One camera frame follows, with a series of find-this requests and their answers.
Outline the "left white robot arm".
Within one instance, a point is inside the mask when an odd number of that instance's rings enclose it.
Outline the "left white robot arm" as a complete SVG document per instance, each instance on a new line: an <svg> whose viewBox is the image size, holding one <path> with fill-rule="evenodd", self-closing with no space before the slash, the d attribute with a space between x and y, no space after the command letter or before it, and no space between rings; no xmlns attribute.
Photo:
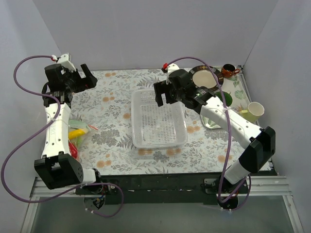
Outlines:
<svg viewBox="0 0 311 233"><path fill-rule="evenodd" d="M81 68L84 78L77 70L71 71L61 64L45 67L48 82L41 94L48 127L41 159L35 160L34 168L48 189L86 184L92 194L99 194L104 187L99 172L94 168L83 169L69 149L72 95L94 88L98 81L86 64Z"/></svg>

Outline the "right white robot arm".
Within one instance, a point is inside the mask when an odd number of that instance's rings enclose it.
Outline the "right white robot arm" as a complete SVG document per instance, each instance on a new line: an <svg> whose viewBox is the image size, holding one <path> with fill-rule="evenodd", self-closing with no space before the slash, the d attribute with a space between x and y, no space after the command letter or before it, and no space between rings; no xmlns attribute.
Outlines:
<svg viewBox="0 0 311 233"><path fill-rule="evenodd" d="M175 70L165 81L155 83L154 90L158 106L179 101L221 126L244 148L238 161L225 171L224 178L220 180L220 188L224 192L233 192L240 180L250 173L257 173L274 155L274 129L263 129L229 109L210 89L196 85L190 72Z"/></svg>

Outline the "clear zip top bag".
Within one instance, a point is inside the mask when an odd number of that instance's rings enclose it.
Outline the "clear zip top bag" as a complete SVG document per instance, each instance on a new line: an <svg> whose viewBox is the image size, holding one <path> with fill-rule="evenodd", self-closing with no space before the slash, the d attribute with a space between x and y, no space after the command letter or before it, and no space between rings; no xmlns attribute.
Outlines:
<svg viewBox="0 0 311 233"><path fill-rule="evenodd" d="M91 132L97 131L98 128L87 124L83 121L69 119L68 123L68 142L71 156L80 161L79 153L82 149L85 139L90 136Z"/></svg>

